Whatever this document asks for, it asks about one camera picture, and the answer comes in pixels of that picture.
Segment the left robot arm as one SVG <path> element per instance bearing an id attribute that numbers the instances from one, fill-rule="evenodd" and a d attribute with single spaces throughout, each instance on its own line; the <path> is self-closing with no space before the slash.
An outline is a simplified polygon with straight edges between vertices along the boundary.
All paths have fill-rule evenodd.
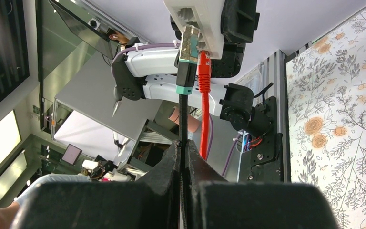
<path id="1" fill-rule="evenodd" d="M 232 78 L 243 67 L 245 47 L 253 41 L 260 13 L 255 0 L 166 0 L 177 40 L 128 43 L 112 62 L 118 101 L 129 99 L 177 102 L 204 109 L 236 130 L 265 136 L 275 130 L 276 102 L 257 97 L 250 88 L 201 83 L 200 78 Z"/>

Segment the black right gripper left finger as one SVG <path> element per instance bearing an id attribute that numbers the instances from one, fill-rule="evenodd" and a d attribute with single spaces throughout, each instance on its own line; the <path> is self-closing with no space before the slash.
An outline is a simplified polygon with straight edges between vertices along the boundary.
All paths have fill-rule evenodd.
<path id="1" fill-rule="evenodd" d="M 51 182 L 38 186 L 14 229 L 179 228 L 180 142 L 143 177 L 129 182 Z"/>

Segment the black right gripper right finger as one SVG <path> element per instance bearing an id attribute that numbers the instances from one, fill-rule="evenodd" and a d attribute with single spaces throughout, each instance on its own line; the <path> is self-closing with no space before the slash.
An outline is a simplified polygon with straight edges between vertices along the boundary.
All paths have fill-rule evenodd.
<path id="1" fill-rule="evenodd" d="M 186 144 L 189 229 L 336 229 L 321 191 L 307 184 L 228 182 Z"/>

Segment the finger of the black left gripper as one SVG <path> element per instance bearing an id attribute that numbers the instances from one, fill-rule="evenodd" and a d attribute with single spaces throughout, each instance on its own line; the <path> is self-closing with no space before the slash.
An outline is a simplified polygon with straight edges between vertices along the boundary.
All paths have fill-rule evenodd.
<path id="1" fill-rule="evenodd" d="M 228 43 L 252 43 L 260 13 L 257 0 L 226 0 L 221 14 L 221 34 Z"/>

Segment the white router box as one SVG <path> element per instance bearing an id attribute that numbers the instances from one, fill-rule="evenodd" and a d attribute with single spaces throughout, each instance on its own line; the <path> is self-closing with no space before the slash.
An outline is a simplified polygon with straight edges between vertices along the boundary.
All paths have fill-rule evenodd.
<path id="1" fill-rule="evenodd" d="M 223 55 L 224 36 L 221 16 L 224 0 L 164 0 L 172 19 L 179 28 L 192 25 L 200 30 L 198 49 L 209 52 L 212 60 Z"/>

